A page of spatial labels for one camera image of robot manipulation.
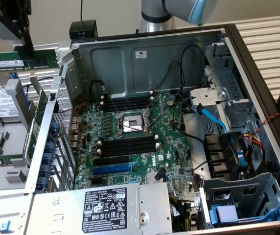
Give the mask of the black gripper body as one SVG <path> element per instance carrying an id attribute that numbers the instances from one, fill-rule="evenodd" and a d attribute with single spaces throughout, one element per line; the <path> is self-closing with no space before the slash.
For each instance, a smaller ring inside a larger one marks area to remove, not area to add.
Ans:
<path id="1" fill-rule="evenodd" d="M 0 22 L 4 29 L 0 38 L 13 42 L 14 46 L 33 46 L 29 32 L 30 0 L 1 0 Z"/>

